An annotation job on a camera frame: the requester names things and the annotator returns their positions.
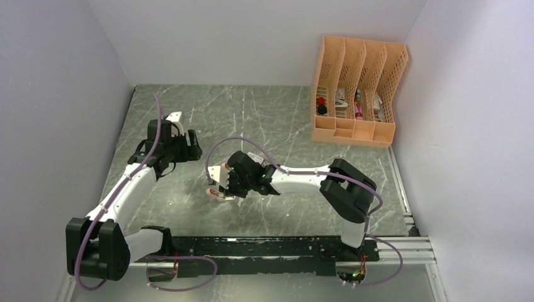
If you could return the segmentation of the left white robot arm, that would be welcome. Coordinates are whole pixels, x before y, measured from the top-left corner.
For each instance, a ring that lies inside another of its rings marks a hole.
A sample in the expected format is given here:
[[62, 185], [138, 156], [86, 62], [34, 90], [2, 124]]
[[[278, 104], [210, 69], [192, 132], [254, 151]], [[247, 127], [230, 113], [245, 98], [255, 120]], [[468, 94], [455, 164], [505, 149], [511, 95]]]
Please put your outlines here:
[[129, 265], [146, 255], [164, 262], [174, 254], [170, 229], [144, 226], [125, 236], [144, 196], [178, 163], [200, 160], [194, 130], [184, 130], [180, 111], [162, 121], [151, 120], [147, 138], [128, 159], [108, 195], [84, 218], [72, 218], [65, 228], [67, 271], [72, 276], [118, 281]]

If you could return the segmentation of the pink stapler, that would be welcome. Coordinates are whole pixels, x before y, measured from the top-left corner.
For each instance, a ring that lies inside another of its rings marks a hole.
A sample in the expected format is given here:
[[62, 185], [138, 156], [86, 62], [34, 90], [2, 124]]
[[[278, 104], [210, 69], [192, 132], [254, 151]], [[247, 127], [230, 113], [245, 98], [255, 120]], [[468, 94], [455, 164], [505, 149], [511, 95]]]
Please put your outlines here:
[[230, 166], [229, 164], [227, 164], [227, 163], [223, 163], [221, 166], [222, 166], [224, 169], [227, 169], [228, 171], [231, 171], [231, 170], [232, 170], [231, 166]]
[[236, 199], [236, 197], [233, 196], [233, 195], [226, 195], [225, 193], [217, 191], [217, 190], [212, 189], [212, 188], [208, 188], [206, 190], [206, 194], [208, 196], [210, 196], [210, 197], [215, 198], [217, 201], [219, 201], [221, 203], [227, 202], [227, 201], [233, 201], [233, 200]]

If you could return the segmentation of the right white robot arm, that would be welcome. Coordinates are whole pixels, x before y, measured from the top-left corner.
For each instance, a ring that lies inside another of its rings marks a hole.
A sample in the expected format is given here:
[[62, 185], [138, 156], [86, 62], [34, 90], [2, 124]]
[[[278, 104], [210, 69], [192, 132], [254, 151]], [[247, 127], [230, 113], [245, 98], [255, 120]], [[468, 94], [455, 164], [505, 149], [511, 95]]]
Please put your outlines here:
[[223, 201], [246, 198], [254, 191], [263, 196], [289, 193], [319, 193], [343, 219], [340, 253], [356, 260], [364, 251], [365, 227], [376, 184], [344, 159], [313, 168], [276, 167], [255, 161], [237, 151], [226, 163], [207, 167], [215, 189], [207, 194]]

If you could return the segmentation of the red white staple box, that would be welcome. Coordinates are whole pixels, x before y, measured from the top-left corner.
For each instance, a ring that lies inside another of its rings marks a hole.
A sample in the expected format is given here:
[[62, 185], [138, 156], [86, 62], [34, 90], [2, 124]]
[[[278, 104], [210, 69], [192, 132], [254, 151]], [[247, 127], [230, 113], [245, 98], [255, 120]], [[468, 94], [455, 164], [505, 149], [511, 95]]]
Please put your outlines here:
[[260, 155], [257, 155], [257, 154], [254, 154], [252, 152], [248, 152], [247, 155], [256, 163], [258, 163], [259, 165], [262, 165], [264, 166], [265, 164], [265, 159], [260, 156]]

